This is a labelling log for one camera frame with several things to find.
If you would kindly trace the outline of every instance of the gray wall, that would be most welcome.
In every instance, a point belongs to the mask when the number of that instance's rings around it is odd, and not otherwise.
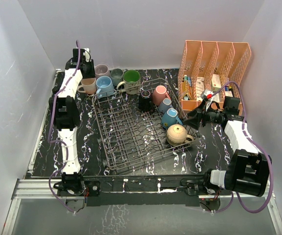
[[[185,40],[242,41],[263,0],[19,0],[55,68],[79,39],[95,64],[178,68]]]
[[[275,194],[282,217],[282,1],[265,1],[244,38],[253,60],[242,90],[249,132],[273,159]]]
[[[37,138],[54,68],[16,0],[0,0],[0,233]]]

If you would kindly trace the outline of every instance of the mauve cup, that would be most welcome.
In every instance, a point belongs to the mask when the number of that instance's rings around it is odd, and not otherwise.
[[[95,67],[95,77],[98,79],[99,77],[107,76],[110,77],[110,71],[107,65],[97,65]]]

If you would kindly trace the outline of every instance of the mug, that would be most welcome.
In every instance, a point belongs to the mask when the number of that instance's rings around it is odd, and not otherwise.
[[[96,92],[96,78],[82,79],[77,91],[80,93],[94,94]]]
[[[139,110],[143,112],[153,112],[152,94],[148,90],[143,90],[139,95]]]
[[[155,105],[159,106],[160,103],[164,100],[164,98],[170,99],[170,96],[167,93],[167,88],[162,85],[159,85],[156,87],[155,91],[152,94],[152,102]]]
[[[110,71],[107,65],[97,65],[95,66],[95,77],[96,79],[102,76],[110,77]]]
[[[165,112],[167,112],[168,109],[172,108],[171,105],[171,100],[168,98],[164,98],[164,100],[160,103],[159,107],[158,107],[158,111],[161,114],[164,114]]]
[[[165,112],[165,114],[161,118],[161,124],[165,129],[168,129],[170,126],[179,123],[180,125],[183,125],[181,120],[178,117],[177,110],[170,108]]]
[[[114,88],[110,77],[102,76],[96,80],[97,98],[113,95]]]
[[[171,146],[178,146],[183,143],[191,143],[193,140],[194,137],[188,135],[187,130],[179,124],[172,125],[168,128],[167,141]]]
[[[121,69],[114,69],[110,72],[110,78],[112,80],[113,85],[116,87],[123,79],[123,70]]]
[[[125,88],[122,90],[127,94],[138,94],[141,87],[141,76],[136,70],[128,70],[123,75],[123,81],[117,85],[117,90],[120,86],[124,85]]]

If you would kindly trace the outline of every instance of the light blue mug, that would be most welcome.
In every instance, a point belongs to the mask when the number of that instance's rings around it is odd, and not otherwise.
[[[114,88],[110,77],[101,76],[96,80],[97,98],[113,95]]]
[[[164,114],[170,108],[172,108],[171,100],[169,98],[164,98],[164,100],[160,103],[160,105],[158,107],[158,111],[161,114]]]
[[[178,117],[178,112],[174,108],[168,109],[161,118],[161,124],[165,129],[168,129],[170,126],[176,124],[177,122],[183,126],[183,123]]]

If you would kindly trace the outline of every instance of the metal basket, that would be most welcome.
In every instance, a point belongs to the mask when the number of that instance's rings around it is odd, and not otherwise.
[[[172,106],[180,117],[186,119],[186,114],[166,80],[159,78],[143,81],[140,90],[153,92],[158,85],[167,88]],[[167,131],[161,125],[162,115],[158,107],[155,107],[154,113],[140,111],[138,96],[116,91],[112,96],[98,99],[95,95],[92,99],[107,159],[104,166],[109,170],[137,170],[147,162],[174,157],[174,152],[186,151],[192,145],[184,143],[170,146],[166,139]],[[193,128],[186,126],[186,130],[197,139],[198,134]]]

